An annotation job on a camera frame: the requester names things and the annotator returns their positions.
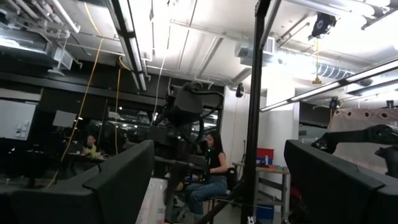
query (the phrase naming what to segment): white ceiling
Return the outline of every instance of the white ceiling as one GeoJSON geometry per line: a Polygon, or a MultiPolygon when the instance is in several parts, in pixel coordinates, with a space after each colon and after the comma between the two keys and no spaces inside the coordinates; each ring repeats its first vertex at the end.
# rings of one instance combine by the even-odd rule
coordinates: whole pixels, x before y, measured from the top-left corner
{"type": "MultiPolygon", "coordinates": [[[[169,49],[166,50],[170,25],[169,20],[172,18],[174,22],[188,26],[195,0],[178,0],[172,9],[167,7],[167,1],[153,0],[155,55],[153,55],[152,61],[147,62],[148,71],[159,73],[165,57],[163,75],[178,76],[180,78],[197,77],[213,81],[221,80],[221,83],[226,85],[232,84],[232,80],[245,68],[248,68],[248,66],[240,64],[240,59],[234,56],[234,50],[238,43],[236,39],[250,39],[254,34],[254,8],[257,0],[198,0],[191,26],[218,34],[225,34],[234,37],[235,40],[222,39],[213,34],[204,34],[191,30],[184,50],[183,46],[188,29],[181,26],[171,26],[169,49]],[[213,56],[209,59],[208,56],[212,50],[213,56]]],[[[130,3],[140,51],[151,53],[153,46],[152,22],[149,20],[150,0],[130,0],[130,3]]],[[[75,18],[79,25],[81,25],[81,32],[97,35],[88,19],[85,6],[82,2],[64,0],[62,1],[62,5],[71,17],[75,18]]],[[[94,23],[105,37],[109,37],[110,39],[117,37],[107,8],[88,4],[88,9],[93,16],[94,23]]],[[[311,34],[313,24],[316,21],[316,14],[315,11],[282,1],[271,32],[274,37],[278,38],[297,23],[297,21],[307,16],[291,33],[296,32],[306,22],[309,22],[310,25],[303,28],[284,47],[312,54],[314,43],[313,40],[308,41],[307,37],[311,34]]],[[[374,64],[395,58],[397,51],[393,45],[398,34],[394,29],[388,29],[388,27],[394,27],[395,21],[398,21],[398,13],[363,31],[361,30],[361,24],[342,17],[331,34],[320,41],[321,51],[319,57],[327,58],[336,64],[351,65],[360,69],[365,69],[374,64]]],[[[90,37],[85,34],[74,34],[74,36],[81,45],[95,49],[98,48],[101,40],[98,37],[90,37]]],[[[67,49],[76,58],[95,60],[95,50],[86,49],[85,51],[91,54],[88,55],[79,47],[68,46],[67,49]]],[[[123,53],[117,39],[106,39],[101,49],[123,53]]],[[[98,61],[99,63],[114,65],[117,57],[115,54],[101,52],[98,61]]],[[[314,76],[295,71],[292,78],[295,79],[297,84],[297,93],[302,93],[316,87],[316,85],[312,85],[311,83],[315,78],[314,76]]],[[[244,83],[250,83],[249,79],[246,79],[244,83]]],[[[333,80],[322,78],[322,81],[323,83],[327,83],[333,80]]],[[[264,78],[263,83],[263,88],[266,88],[266,78],[264,78]]],[[[335,95],[338,95],[340,98],[349,97],[342,91],[334,91],[318,97],[328,98],[335,95]]],[[[353,103],[346,103],[345,105],[353,106],[353,103]]]]}

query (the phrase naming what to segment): blue box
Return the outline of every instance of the blue box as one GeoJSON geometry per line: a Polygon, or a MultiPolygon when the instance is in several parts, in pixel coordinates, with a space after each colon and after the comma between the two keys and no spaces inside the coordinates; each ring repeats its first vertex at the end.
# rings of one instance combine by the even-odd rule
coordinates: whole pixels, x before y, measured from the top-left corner
{"type": "Polygon", "coordinates": [[[261,208],[256,208],[257,220],[274,220],[275,208],[273,205],[257,205],[261,208]]]}

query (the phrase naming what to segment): curtain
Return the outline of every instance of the curtain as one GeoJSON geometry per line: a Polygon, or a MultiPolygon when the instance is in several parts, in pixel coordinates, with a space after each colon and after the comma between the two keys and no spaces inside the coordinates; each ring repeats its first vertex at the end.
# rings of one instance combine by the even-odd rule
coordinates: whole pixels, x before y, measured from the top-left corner
{"type": "MultiPolygon", "coordinates": [[[[377,124],[398,126],[397,109],[343,109],[337,110],[329,125],[330,132],[356,131],[377,124]]],[[[386,147],[373,143],[340,143],[333,155],[375,172],[385,174],[386,162],[374,153],[386,147]]]]}

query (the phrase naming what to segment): yellow shirt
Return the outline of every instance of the yellow shirt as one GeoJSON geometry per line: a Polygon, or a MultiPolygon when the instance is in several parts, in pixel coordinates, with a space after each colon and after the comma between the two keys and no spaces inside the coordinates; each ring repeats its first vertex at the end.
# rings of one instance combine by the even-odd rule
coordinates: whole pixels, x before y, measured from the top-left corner
{"type": "Polygon", "coordinates": [[[97,151],[97,147],[95,145],[93,145],[91,147],[91,151],[90,151],[90,154],[91,154],[92,157],[96,156],[96,151],[97,151]]]}

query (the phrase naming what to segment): person in yellow shirt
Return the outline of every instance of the person in yellow shirt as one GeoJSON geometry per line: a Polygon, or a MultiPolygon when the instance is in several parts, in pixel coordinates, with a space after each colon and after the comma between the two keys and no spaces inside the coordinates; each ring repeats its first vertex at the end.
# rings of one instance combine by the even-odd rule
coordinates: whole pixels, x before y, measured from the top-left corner
{"type": "Polygon", "coordinates": [[[91,157],[96,157],[97,156],[97,147],[95,145],[95,137],[92,134],[89,134],[87,137],[87,142],[86,145],[83,148],[83,153],[82,155],[88,155],[91,157]]]}

